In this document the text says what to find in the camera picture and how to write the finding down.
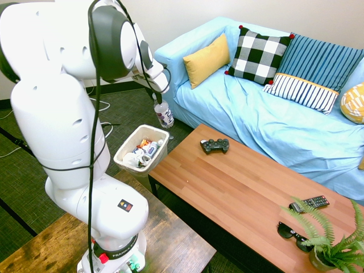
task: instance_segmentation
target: remote control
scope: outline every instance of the remote control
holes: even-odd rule
[[[229,140],[219,138],[217,141],[210,139],[209,141],[203,139],[200,141],[202,149],[206,154],[209,154],[211,151],[222,151],[226,153],[229,149]]]
[[[302,201],[304,201],[307,205],[309,205],[313,208],[320,208],[322,206],[330,205],[329,201],[323,195],[317,196],[314,198],[309,198],[309,199],[302,200]],[[303,212],[297,203],[290,203],[289,208],[297,211],[298,213]]]

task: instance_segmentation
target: white striped pillow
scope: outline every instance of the white striped pillow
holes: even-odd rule
[[[306,107],[330,114],[338,92],[313,82],[291,75],[277,73],[272,84],[263,88],[264,92],[295,101]]]

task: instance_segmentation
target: plant pot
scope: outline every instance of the plant pot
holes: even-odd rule
[[[327,263],[329,262],[324,263],[322,260],[320,260],[320,258],[317,256],[316,248],[311,250],[309,253],[309,261],[311,262],[312,266],[319,271],[329,271],[336,268],[334,265],[328,265]]]

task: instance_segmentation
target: can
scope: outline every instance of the can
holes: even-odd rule
[[[152,143],[150,143],[148,149],[145,152],[146,155],[150,156],[150,158],[153,158],[157,150],[158,150],[158,145],[155,141],[153,141]]]

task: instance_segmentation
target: white wall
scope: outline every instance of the white wall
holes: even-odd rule
[[[122,3],[138,23],[152,52],[217,16],[364,48],[364,0],[122,0]],[[12,88],[13,84],[0,73],[0,100],[10,98]]]

